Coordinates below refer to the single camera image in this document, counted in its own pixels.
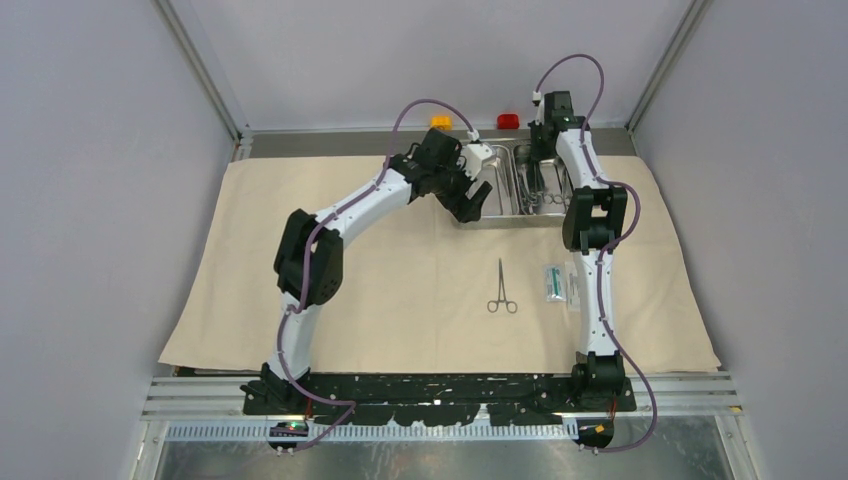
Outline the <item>green white sterile packet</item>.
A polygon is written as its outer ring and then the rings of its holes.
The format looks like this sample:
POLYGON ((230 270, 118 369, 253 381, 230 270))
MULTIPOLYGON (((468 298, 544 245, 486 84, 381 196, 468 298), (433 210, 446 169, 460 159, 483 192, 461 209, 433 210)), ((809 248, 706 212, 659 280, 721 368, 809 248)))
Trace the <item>green white sterile packet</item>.
POLYGON ((561 265, 549 264, 543 269, 545 283, 545 300, 547 302, 566 302, 568 300, 564 273, 561 265))

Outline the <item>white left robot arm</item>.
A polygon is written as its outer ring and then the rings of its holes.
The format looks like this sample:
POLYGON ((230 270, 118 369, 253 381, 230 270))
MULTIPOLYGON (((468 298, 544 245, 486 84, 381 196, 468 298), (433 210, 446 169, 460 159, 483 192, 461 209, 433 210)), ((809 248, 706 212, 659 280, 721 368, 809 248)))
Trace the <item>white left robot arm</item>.
POLYGON ((273 262, 282 300, 280 323, 259 379, 242 388, 245 414, 293 414, 306 399, 353 409, 353 402, 320 397, 300 381, 311 370, 322 307, 342 285, 346 248, 382 218, 427 195, 458 222, 478 221, 492 186, 476 180, 494 155, 477 132, 462 144, 432 128, 407 152, 388 156, 372 179, 343 200, 316 213, 298 209, 289 215, 273 262))

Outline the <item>steel hemostat clamp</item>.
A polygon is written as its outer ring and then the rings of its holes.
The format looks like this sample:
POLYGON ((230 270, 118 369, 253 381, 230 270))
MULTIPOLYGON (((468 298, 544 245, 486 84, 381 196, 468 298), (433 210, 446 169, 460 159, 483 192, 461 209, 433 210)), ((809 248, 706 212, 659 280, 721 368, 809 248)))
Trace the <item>steel hemostat clamp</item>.
POLYGON ((489 300, 487 302, 487 311, 489 313, 498 313, 503 310, 508 314, 516 314, 518 311, 518 305, 515 301, 510 300, 507 296, 506 285, 505 285, 505 276, 503 269, 503 261, 498 259, 498 291, 495 299, 489 300))

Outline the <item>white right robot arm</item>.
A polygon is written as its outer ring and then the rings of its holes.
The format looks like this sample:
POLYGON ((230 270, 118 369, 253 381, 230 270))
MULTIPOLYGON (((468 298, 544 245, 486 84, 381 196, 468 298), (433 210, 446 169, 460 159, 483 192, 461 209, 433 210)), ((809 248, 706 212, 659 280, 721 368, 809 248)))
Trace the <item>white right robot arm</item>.
POLYGON ((571 186, 561 235, 576 270, 582 327, 569 398, 591 411, 620 395, 625 385, 622 348, 613 338, 611 296, 612 251, 623 233, 628 194, 605 178, 588 118, 574 113, 568 91, 535 90, 532 102, 531 158, 561 160, 571 186))

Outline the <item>steel mesh instrument tray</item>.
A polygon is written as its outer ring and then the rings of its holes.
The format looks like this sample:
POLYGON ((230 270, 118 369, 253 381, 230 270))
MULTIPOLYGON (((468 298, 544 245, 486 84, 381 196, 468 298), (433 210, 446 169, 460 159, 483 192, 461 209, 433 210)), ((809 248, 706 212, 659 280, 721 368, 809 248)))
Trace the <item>steel mesh instrument tray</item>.
POLYGON ((467 230, 561 227, 572 196, 564 161, 532 160, 527 139, 497 139, 490 145, 494 156, 483 163, 475 183, 492 186, 481 218, 454 225, 467 230))

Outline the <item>cream cloth wrap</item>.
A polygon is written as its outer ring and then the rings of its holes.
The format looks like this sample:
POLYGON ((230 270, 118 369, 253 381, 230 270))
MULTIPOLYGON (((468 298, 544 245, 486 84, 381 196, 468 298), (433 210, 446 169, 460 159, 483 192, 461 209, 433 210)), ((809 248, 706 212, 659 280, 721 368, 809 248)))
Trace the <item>cream cloth wrap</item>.
MULTIPOLYGON (((719 359, 698 309, 668 209, 647 165, 604 156, 606 175, 635 188, 642 210, 614 253, 614 331, 646 373, 709 372, 719 359)), ((273 261, 296 209, 316 211, 374 177, 378 157, 249 159, 223 178, 198 273, 160 361, 257 370, 281 314, 273 261)), ((393 212, 344 253, 344 279, 323 306, 316 372, 567 373, 581 319, 545 300, 543 269, 571 259, 559 228, 460 229, 427 196, 393 212), (516 314, 487 311, 503 261, 516 314)))

